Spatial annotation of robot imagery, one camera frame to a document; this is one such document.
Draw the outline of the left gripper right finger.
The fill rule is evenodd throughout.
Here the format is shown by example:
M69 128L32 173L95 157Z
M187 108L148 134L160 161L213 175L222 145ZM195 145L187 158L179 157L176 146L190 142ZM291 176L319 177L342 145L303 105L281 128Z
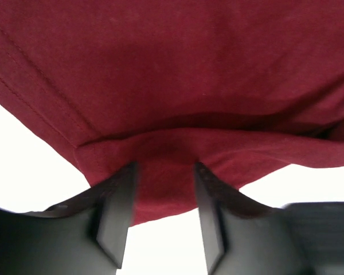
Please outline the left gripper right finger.
M209 273L215 273L229 249L222 211L225 209L234 217L253 219L275 209L242 194L202 162L194 164L194 188L206 267Z

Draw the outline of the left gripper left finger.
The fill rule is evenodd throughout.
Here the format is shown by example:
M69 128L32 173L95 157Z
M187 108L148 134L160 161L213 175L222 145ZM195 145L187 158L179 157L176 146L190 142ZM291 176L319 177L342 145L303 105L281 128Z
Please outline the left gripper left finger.
M45 212L60 217L96 209L91 236L115 267L120 269L128 228L132 223L137 184L138 164L131 162L117 170L110 178L48 207Z

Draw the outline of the dark red t shirt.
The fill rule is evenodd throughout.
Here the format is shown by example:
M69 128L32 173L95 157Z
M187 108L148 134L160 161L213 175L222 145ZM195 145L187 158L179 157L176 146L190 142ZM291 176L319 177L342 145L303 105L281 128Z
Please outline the dark red t shirt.
M344 166L344 1L0 1L0 105L94 185L139 164L135 223Z

